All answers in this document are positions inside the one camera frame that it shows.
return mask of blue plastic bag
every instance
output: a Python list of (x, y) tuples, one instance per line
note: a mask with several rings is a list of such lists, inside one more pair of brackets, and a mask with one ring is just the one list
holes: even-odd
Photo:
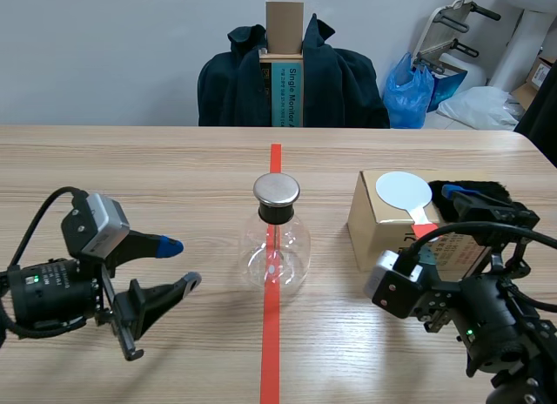
[(389, 111), (391, 128), (421, 128), (433, 94), (433, 76), (427, 68), (412, 70), (406, 53), (386, 80), (383, 102)]

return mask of screw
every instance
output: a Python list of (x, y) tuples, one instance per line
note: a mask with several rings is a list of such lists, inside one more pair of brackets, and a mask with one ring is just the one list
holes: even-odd
[(525, 402), (526, 404), (536, 404), (537, 400), (536, 400), (536, 397), (534, 397), (533, 395), (531, 395), (531, 394), (526, 394), (526, 395), (524, 396), (524, 402)]

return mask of black jacket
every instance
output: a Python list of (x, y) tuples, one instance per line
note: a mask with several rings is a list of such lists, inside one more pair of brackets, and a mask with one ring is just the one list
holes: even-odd
[[(389, 128), (372, 61), (325, 44), (334, 30), (313, 15), (303, 43), (304, 127)], [(261, 25), (228, 34), (231, 52), (205, 65), (198, 80), (199, 125), (270, 126), (259, 66)]]
[(557, 63), (541, 84), (534, 101), (514, 129), (532, 143), (557, 166)]

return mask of blue tip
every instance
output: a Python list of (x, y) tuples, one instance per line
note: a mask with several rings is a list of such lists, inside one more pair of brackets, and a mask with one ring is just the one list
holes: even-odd
[(475, 190), (472, 190), (472, 189), (464, 189), (462, 186), (451, 185), (451, 184), (443, 185), (443, 188), (441, 189), (441, 194), (445, 198), (450, 199), (450, 200), (453, 199), (453, 194), (455, 192), (468, 193), (468, 194), (471, 194), (471, 195), (481, 194), (480, 191), (475, 191)]
[(171, 258), (184, 251), (184, 245), (179, 240), (169, 239), (166, 236), (160, 236), (157, 249), (157, 259)]

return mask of black cable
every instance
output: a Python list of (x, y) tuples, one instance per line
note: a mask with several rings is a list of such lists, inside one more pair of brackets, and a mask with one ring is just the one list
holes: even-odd
[(30, 339), (46, 339), (47, 337), (56, 337), (60, 334), (68, 333), (73, 330), (77, 330), (87, 324), (84, 318), (78, 320), (66, 327), (54, 328), (52, 330), (31, 330), (29, 328), (21, 327), (17, 323), (13, 322), (11, 318), (6, 313), (3, 307), (3, 303), (0, 300), (0, 320), (5, 328), (17, 334), (20, 337), (27, 337)]
[[(410, 247), (408, 247), (408, 249), (401, 252), (401, 254), (399, 255), (399, 259), (397, 259), (397, 262), (395, 263), (393, 269), (403, 274), (409, 275), (416, 264), (415, 258), (417, 257), (419, 250), (431, 240), (450, 232), (468, 235), (474, 235), (479, 232), (506, 232), (524, 237), (526, 239), (537, 241), (544, 246), (549, 246), (553, 249), (557, 249), (557, 239), (546, 236), (545, 234), (541, 234), (540, 232), (535, 232), (534, 230), (530, 230), (528, 228), (510, 226), (508, 224), (501, 223), (492, 223), (489, 221), (468, 221), (466, 223), (449, 224), (447, 226), (437, 228), (436, 230), (433, 230), (432, 232), (429, 232), (425, 236), (419, 238), (414, 243), (412, 243)], [(557, 305), (534, 300), (533, 298), (530, 298), (522, 293), (517, 286), (511, 288), (510, 291), (516, 297), (525, 301), (527, 304), (530, 304), (534, 308), (538, 308), (549, 313), (557, 313)]]
[(19, 243), (19, 246), (17, 247), (16, 252), (14, 253), (14, 257), (11, 259), (11, 262), (8, 265), (8, 270), (10, 270), (11, 267), (17, 265), (17, 262), (23, 256), (23, 252), (25, 250), (25, 247), (27, 247), (27, 245), (29, 244), (29, 240), (31, 239), (31, 236), (33, 235), (33, 232), (37, 229), (38, 223), (41, 220), (41, 218), (44, 216), (44, 213), (46, 212), (46, 210), (49, 209), (49, 207), (52, 205), (52, 203), (54, 203), (54, 201), (56, 201), (61, 195), (64, 195), (65, 193), (71, 193), (74, 196), (79, 196), (79, 195), (82, 195), (84, 193), (84, 191), (81, 191), (80, 189), (74, 188), (73, 186), (64, 186), (63, 188), (55, 190), (43, 202), (43, 204), (41, 205), (41, 207), (38, 209), (37, 213), (35, 214), (35, 217), (33, 217), (33, 220), (30, 222), (29, 227), (27, 227), (27, 231), (23, 235), (23, 238), (21, 239), (21, 242)]
[(534, 308), (538, 308), (543, 311), (547, 311), (548, 313), (557, 313), (557, 305), (555, 304), (548, 304), (546, 302), (541, 302), (535, 300), (534, 298), (528, 297), (525, 293), (522, 293), (517, 286), (510, 286), (508, 288), (509, 292), (512, 293), (515, 297), (520, 298), (530, 306)]
[(468, 221), (466, 223), (449, 224), (447, 226), (442, 226), (436, 230), (433, 230), (432, 232), (429, 232), (425, 236), (413, 242), (408, 248), (407, 254), (417, 254), (426, 243), (430, 242), (436, 237), (443, 236), (450, 232), (468, 235), (474, 235), (479, 232), (507, 232), (516, 236), (521, 236), (533, 241), (537, 241), (544, 246), (549, 246), (553, 249), (557, 249), (557, 239), (546, 236), (545, 234), (541, 234), (540, 232), (535, 232), (534, 230), (530, 230), (528, 228), (510, 226), (509, 224), (491, 223), (489, 221)]
[[(33, 232), (37, 229), (38, 223), (41, 220), (41, 218), (44, 216), (46, 211), (49, 209), (52, 203), (54, 203), (54, 201), (56, 201), (61, 195), (64, 195), (65, 193), (71, 193), (74, 196), (74, 198), (87, 197), (87, 192), (74, 188), (72, 186), (65, 186), (63, 188), (54, 191), (43, 202), (43, 204), (35, 214), (35, 217), (33, 217), (33, 220), (30, 222), (29, 227), (27, 227), (27, 231), (23, 235), (23, 238), (19, 243), (16, 252), (14, 253), (14, 257), (11, 259), (11, 262), (8, 265), (8, 271), (13, 266), (16, 266), (17, 262), (19, 262), (19, 260), (23, 256), (23, 252), (25, 251), (25, 248), (29, 244)], [(52, 330), (31, 330), (29, 328), (21, 327), (14, 321), (12, 321), (10, 316), (6, 313), (6, 310), (4, 309), (1, 300), (0, 300), (0, 320), (2, 321), (2, 325), (8, 330), (10, 330), (11, 332), (17, 334), (20, 337), (28, 337), (30, 339), (44, 339), (47, 337), (56, 337), (59, 336), (60, 334), (68, 333), (71, 332), (72, 330), (77, 330), (78, 328), (83, 327), (86, 324), (85, 319), (81, 319), (72, 324), (69, 324), (66, 327), (60, 327)]]

